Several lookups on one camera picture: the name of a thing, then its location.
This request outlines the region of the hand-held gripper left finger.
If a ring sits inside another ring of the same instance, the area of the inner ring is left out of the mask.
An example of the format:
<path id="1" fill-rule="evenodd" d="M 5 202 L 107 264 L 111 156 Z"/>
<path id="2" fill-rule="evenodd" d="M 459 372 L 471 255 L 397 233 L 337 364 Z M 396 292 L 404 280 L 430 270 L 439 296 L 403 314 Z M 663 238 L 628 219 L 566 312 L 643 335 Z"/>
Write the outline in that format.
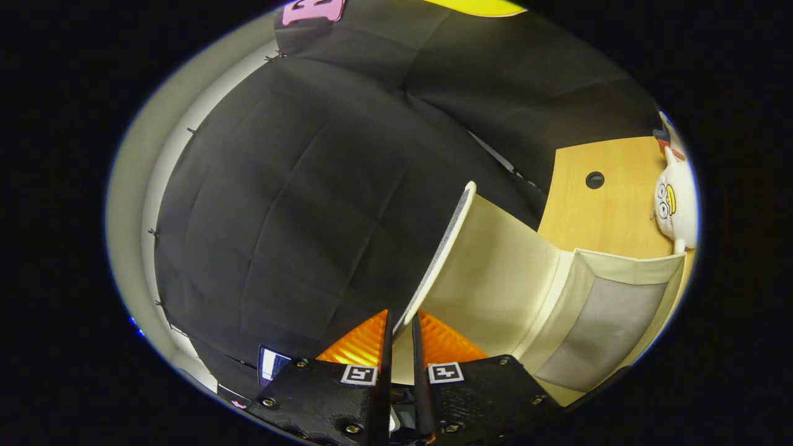
<path id="1" fill-rule="evenodd" d="M 250 414 L 300 444 L 388 445 L 394 317 L 383 311 L 377 366 L 298 357 L 255 398 Z"/>

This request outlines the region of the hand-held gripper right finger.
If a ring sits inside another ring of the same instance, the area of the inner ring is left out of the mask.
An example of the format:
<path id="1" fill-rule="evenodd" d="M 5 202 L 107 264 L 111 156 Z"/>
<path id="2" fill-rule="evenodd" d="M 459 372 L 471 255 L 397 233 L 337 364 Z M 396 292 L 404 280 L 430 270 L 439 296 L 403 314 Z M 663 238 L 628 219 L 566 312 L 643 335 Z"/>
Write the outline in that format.
<path id="1" fill-rule="evenodd" d="M 515 357 L 487 356 L 425 312 L 411 325 L 419 444 L 506 445 L 563 412 Z"/>

